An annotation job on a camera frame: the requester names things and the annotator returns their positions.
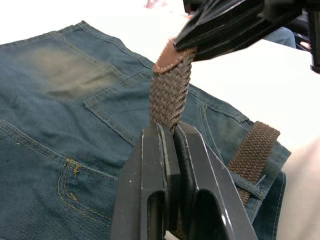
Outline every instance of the white table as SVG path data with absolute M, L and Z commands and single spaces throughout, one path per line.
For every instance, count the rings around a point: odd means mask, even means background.
M 5 1 L 0 10 L 0 44 L 26 39 L 85 20 L 100 31 L 156 61 L 167 39 L 187 22 L 182 16 L 140 7 L 137 2 Z M 320 75 L 311 55 L 261 40 L 238 52 L 192 64 L 191 83 L 281 131 L 292 151 L 278 240 L 320 236 Z

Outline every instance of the denim jeans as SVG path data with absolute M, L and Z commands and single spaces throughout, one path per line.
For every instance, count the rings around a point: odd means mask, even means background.
M 279 29 L 270 33 L 264 39 L 276 44 L 285 45 L 294 49 L 296 48 L 295 35 L 286 27 L 280 27 Z
M 0 238 L 110 238 L 120 170 L 149 124 L 152 65 L 84 21 L 0 45 Z M 194 86 L 182 120 L 226 165 L 253 125 Z M 252 193 L 251 221 L 289 155 L 277 143 L 257 184 L 233 174 Z

